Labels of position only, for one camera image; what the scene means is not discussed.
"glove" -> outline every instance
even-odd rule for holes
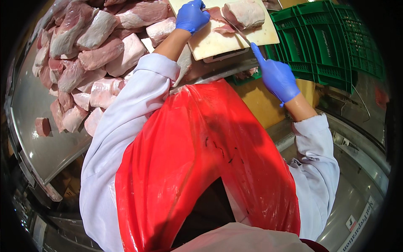
[[[176,29],[189,31],[192,36],[201,30],[210,20],[210,13],[201,10],[205,7],[202,0],[184,4],[178,11]]]
[[[255,43],[251,43],[251,48],[262,71],[264,85],[282,102],[280,107],[283,107],[284,103],[300,93],[290,66],[275,60],[265,60]]]

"cutting board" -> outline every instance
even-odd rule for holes
[[[179,9],[182,5],[189,2],[189,0],[169,0],[169,4],[175,14],[178,15]],[[211,8],[214,6],[224,7],[225,3],[235,2],[234,0],[203,0],[206,8]],[[243,30],[242,32],[246,35],[250,42],[255,42],[258,46],[268,45],[268,44],[278,44],[279,40],[277,37],[276,29],[274,28],[273,22],[266,11],[261,0],[255,0],[264,9],[266,19],[261,28],[253,30]],[[249,45],[246,43],[242,37],[237,34],[222,35],[217,32],[212,31],[214,28],[223,26],[222,22],[216,20],[210,20],[210,22],[200,31],[198,31],[189,40],[189,46],[193,53],[195,60],[201,60],[210,56],[218,55],[224,52],[230,52],[242,48],[247,48]]]

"worker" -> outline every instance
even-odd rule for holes
[[[89,237],[105,251],[122,252],[118,225],[115,174],[126,147],[134,141],[150,114],[162,107],[168,90],[179,75],[177,65],[188,40],[210,19],[201,0],[184,4],[176,29],[154,50],[143,56],[128,84],[105,111],[85,156],[81,173],[80,212]],[[301,229],[299,238],[315,241],[324,230],[332,210],[339,181],[339,166],[333,156],[332,135],[326,115],[318,115],[299,91],[290,67],[265,60],[252,43],[266,88],[290,112],[298,159],[289,170],[295,181]],[[229,223],[191,240],[178,251],[311,251],[297,235]]]

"white lab coat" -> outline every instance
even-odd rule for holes
[[[161,108],[179,71],[177,63],[165,56],[154,53],[143,56],[132,78],[105,111],[85,156],[81,171],[81,217],[87,235],[107,252],[123,252],[114,190],[123,152],[149,115]],[[333,141],[325,115],[293,123],[293,131],[299,160],[293,160],[289,169],[299,203],[299,237],[316,240],[332,210],[339,167],[333,157]]]

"sticker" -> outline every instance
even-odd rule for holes
[[[353,230],[357,222],[355,221],[353,215],[350,215],[350,218],[346,222],[346,227],[350,230],[350,232]]]
[[[368,199],[367,204],[365,205],[364,211],[361,214],[361,217],[358,219],[357,225],[353,227],[350,235],[344,241],[343,245],[337,250],[337,252],[347,252],[353,246],[354,242],[358,238],[359,234],[361,233],[362,229],[364,228],[365,224],[367,224],[367,220],[371,215],[372,207],[374,206],[375,201],[370,196]]]

